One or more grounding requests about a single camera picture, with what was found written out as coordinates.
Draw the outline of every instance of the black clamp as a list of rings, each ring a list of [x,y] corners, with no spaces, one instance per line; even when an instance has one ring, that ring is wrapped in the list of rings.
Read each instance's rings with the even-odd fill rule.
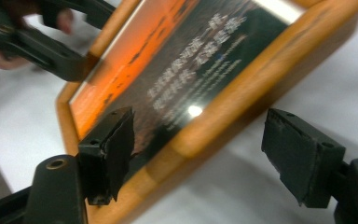
[[[294,114],[270,109],[262,150],[300,204],[338,204],[336,223],[358,223],[358,159],[343,161],[345,147]]]
[[[33,185],[0,200],[0,223],[88,223],[90,205],[117,200],[134,149],[130,107],[103,117],[79,143],[79,153],[39,163]]]
[[[86,21],[100,29],[115,10],[103,0],[43,0],[39,4],[44,23],[53,28],[56,28],[57,15],[64,7],[86,13]],[[36,29],[18,27],[1,3],[0,51],[8,60],[14,56],[23,57],[66,81],[81,81],[86,75],[83,56]]]

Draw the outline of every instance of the white surface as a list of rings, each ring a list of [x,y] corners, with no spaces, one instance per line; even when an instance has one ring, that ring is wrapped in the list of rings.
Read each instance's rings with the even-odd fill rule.
[[[92,32],[83,27],[76,33],[73,43],[60,38],[87,46]],[[63,153],[54,109],[62,85],[32,65],[0,71],[0,169],[12,190],[29,186],[43,159]],[[346,146],[346,161],[358,158],[358,32],[274,107]],[[253,122],[136,223],[333,223],[334,200],[329,210],[298,207],[283,186],[260,149],[264,120]]]

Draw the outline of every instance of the picture frame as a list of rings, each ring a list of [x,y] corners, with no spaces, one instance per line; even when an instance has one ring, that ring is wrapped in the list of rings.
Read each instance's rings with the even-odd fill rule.
[[[89,73],[142,2],[124,0],[118,6],[89,50]],[[125,183],[117,202],[103,207],[88,206],[90,223],[130,222],[137,218],[339,48],[356,28],[358,0],[345,4],[338,0],[291,2],[304,8],[304,13]],[[62,139],[71,155],[77,153],[77,145],[84,136],[78,132],[71,108],[82,85],[67,83],[56,103]]]

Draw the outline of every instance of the framed plaque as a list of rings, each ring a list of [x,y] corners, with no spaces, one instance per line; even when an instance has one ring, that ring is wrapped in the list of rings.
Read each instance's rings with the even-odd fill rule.
[[[353,32],[358,0],[124,0],[57,100],[69,154],[131,106],[139,167],[91,223],[129,221],[176,186]]]

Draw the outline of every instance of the clamp jaw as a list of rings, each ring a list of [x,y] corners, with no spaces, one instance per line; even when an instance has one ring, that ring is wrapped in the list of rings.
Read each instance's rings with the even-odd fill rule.
[[[344,146],[296,115],[270,109],[262,150],[299,204],[326,208],[333,196],[336,223],[358,223],[358,159],[344,162]]]
[[[44,24],[52,28],[56,28],[57,15],[65,7],[86,13],[86,21],[100,29],[115,9],[103,0],[43,0],[39,5]],[[8,60],[15,56],[23,57],[66,81],[81,81],[86,75],[85,57],[36,29],[19,27],[10,19],[2,7],[2,2],[0,2],[0,51]]]

